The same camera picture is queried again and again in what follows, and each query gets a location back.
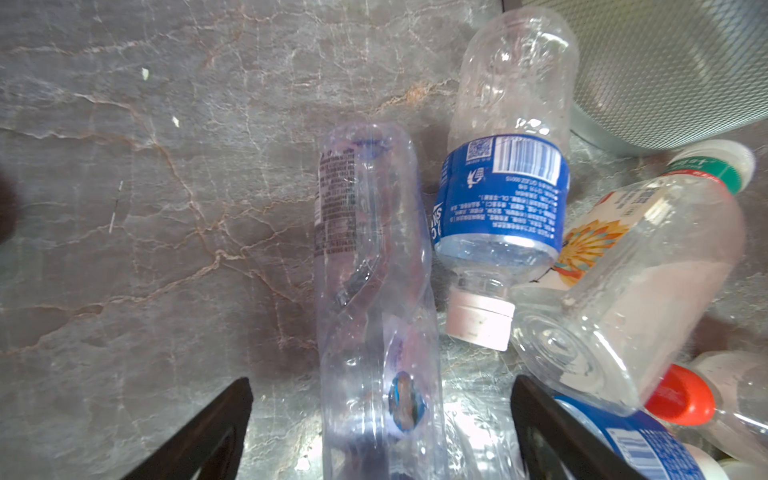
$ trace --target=bottle with red cap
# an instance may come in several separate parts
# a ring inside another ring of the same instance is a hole
[[[728,455],[768,465],[768,357],[711,352],[672,365],[645,405],[659,419],[692,426]]]

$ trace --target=white speck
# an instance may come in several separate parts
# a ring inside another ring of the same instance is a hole
[[[306,457],[299,458],[299,461],[296,462],[296,468],[299,472],[306,472],[310,469],[310,461]]]

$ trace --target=green and white bottle cap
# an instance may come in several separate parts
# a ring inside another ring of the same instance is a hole
[[[665,174],[685,170],[721,181],[732,194],[744,190],[755,173],[755,155],[744,145],[730,140],[706,140],[690,145],[675,155]]]

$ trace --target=metal mesh basket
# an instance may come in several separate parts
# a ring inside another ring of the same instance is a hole
[[[767,0],[523,0],[562,14],[581,62],[577,133],[670,149],[768,116]]]

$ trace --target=qr code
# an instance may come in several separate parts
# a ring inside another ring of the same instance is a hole
[[[467,161],[476,158],[490,157],[493,146],[492,141],[492,138],[481,138],[480,140],[469,142],[469,146],[467,147]]]

